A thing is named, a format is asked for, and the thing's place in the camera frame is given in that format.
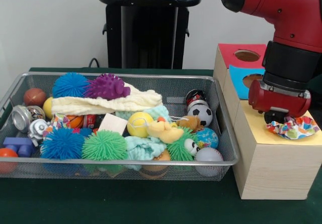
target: blue toy block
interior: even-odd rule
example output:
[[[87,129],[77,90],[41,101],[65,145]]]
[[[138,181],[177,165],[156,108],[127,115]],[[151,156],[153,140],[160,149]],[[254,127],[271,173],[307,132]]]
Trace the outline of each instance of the blue toy block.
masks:
[[[25,137],[6,137],[4,147],[12,149],[23,158],[29,158],[35,152],[31,139]]]

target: soccer ball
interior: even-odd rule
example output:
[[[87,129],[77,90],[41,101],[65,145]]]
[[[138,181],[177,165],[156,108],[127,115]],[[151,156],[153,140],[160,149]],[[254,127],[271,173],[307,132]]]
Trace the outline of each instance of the soccer ball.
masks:
[[[192,106],[188,112],[188,116],[198,116],[200,124],[204,127],[208,127],[212,121],[212,111],[204,104]]]

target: yellow paper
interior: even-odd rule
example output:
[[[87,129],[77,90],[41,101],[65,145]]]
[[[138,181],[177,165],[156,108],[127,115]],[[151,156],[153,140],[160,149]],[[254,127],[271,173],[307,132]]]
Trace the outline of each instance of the yellow paper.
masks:
[[[240,101],[249,124],[249,127],[253,133],[253,136],[257,143],[260,144],[281,144],[281,145],[303,145],[303,146],[317,146],[322,145],[322,131],[318,131],[316,134],[297,140],[288,140],[274,134],[266,129],[266,122],[264,115],[259,114],[254,110],[248,101]],[[312,118],[310,113],[307,111],[305,116]]]

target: yellow duck toy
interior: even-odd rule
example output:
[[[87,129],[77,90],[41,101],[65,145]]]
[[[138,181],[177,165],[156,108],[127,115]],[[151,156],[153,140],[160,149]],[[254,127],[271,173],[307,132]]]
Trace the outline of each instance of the yellow duck toy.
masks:
[[[163,120],[150,122],[146,130],[150,136],[158,137],[167,144],[177,141],[184,133],[182,129]]]

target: cream knitted fabric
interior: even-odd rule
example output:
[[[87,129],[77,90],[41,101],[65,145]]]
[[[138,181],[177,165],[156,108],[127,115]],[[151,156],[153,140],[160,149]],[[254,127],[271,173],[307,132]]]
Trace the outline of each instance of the cream knitted fabric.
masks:
[[[162,105],[162,96],[153,90],[141,92],[134,86],[125,83],[131,88],[131,94],[114,100],[61,97],[52,100],[52,113],[64,115],[106,114],[115,111],[143,111]]]

